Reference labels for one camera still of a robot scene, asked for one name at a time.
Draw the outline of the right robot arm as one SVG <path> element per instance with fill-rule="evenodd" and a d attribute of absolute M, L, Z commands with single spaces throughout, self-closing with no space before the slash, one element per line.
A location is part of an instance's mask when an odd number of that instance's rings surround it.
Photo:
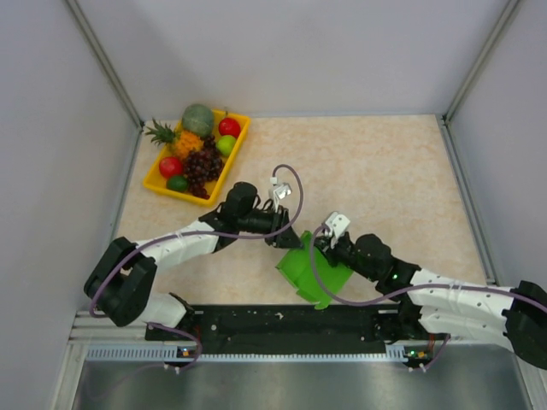
<path fill-rule="evenodd" d="M 399 304 L 399 328 L 496 344 L 539 369 L 546 367 L 546 292 L 533 282 L 479 286 L 398 259 L 374 234 L 352 241 L 319 231 L 310 240 L 330 267 L 346 267 L 375 285 L 380 300 Z"/>

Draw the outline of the green paper box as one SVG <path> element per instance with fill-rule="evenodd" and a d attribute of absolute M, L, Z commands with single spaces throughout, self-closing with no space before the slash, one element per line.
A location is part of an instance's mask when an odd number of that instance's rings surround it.
<path fill-rule="evenodd" d="M 332 298 L 320 287 L 312 270 L 309 255 L 311 237 L 312 233 L 305 231 L 300 237 L 304 248 L 289 250 L 276 268 L 298 296 L 311 303 L 316 310 L 323 310 L 330 305 Z M 314 249 L 314 258 L 322 283 L 333 294 L 338 294 L 353 272 L 342 265 L 330 266 L 318 249 Z"/>

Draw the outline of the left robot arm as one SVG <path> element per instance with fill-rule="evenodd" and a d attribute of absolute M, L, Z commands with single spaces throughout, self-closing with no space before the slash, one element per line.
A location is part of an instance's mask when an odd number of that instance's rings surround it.
<path fill-rule="evenodd" d="M 160 273 L 217 253 L 241 237 L 259 238 L 277 249 L 303 247 L 288 209 L 280 203 L 291 194 L 291 187 L 276 178 L 271 184 L 265 202 L 253 184 L 237 182 L 215 210 L 186 227 L 149 241 L 116 238 L 85 282 L 92 306 L 118 327 L 156 323 L 175 338 L 188 337 L 194 326 L 193 310 L 174 293 L 153 292 Z"/>

